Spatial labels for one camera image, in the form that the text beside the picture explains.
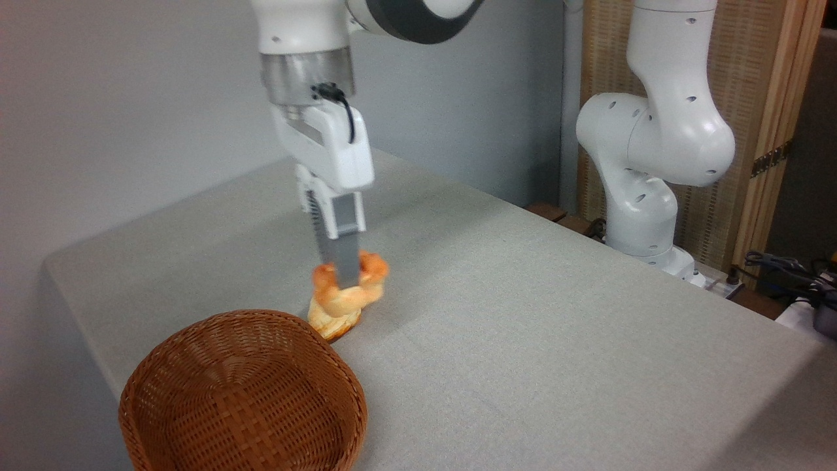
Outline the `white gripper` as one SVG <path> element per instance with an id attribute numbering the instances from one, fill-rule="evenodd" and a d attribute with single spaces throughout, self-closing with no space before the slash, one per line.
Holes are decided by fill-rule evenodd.
<path id="1" fill-rule="evenodd" d="M 353 107 L 323 101 L 270 111 L 282 146 L 298 162 L 295 174 L 323 264 L 337 271 L 340 289 L 359 285 L 359 239 L 365 230 L 358 195 L 374 182 L 364 117 Z M 343 196 L 333 197 L 332 190 Z"/>

